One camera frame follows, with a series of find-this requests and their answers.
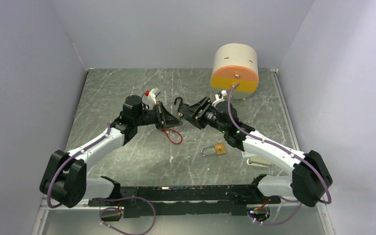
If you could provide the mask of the black padlock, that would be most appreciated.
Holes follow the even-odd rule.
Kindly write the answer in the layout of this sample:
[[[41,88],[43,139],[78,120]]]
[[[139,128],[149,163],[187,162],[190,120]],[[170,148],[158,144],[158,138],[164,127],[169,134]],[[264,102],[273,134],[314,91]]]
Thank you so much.
[[[178,108],[177,108],[177,111],[178,111],[178,118],[179,119],[181,119],[183,116],[184,116],[184,114],[183,113],[181,113],[180,112],[180,110],[181,109],[184,109],[184,108],[186,108],[186,107],[189,107],[189,104],[186,104],[186,103],[184,103],[183,102],[183,98],[182,97],[176,97],[175,99],[174,99],[174,103],[173,103],[174,105],[178,105]]]

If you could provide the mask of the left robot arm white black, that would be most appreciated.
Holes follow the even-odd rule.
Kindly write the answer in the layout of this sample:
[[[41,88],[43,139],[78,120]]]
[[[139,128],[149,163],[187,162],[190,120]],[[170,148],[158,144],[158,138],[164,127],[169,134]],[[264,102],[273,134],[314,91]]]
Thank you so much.
[[[52,153],[39,190],[47,196],[47,205],[72,208],[84,198],[98,198],[109,206],[120,201],[120,184],[107,178],[88,179],[88,170],[112,151],[125,146],[138,127],[154,125],[159,130],[182,125],[160,101],[148,109],[142,97],[126,97],[119,116],[89,142],[68,152]]]

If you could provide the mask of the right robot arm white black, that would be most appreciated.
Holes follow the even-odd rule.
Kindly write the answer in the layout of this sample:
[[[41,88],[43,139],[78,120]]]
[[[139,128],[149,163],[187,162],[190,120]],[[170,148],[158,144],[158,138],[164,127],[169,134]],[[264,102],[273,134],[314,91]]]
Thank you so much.
[[[287,176],[262,176],[258,179],[256,186],[249,191],[255,203],[262,203],[270,196],[295,198],[308,207],[319,202],[331,203],[329,187],[333,179],[318,152],[305,153],[265,137],[241,122],[236,109],[228,101],[212,105],[211,99],[205,97],[192,105],[179,103],[178,114],[198,129],[210,126],[218,130],[231,147],[262,157],[287,173]]]

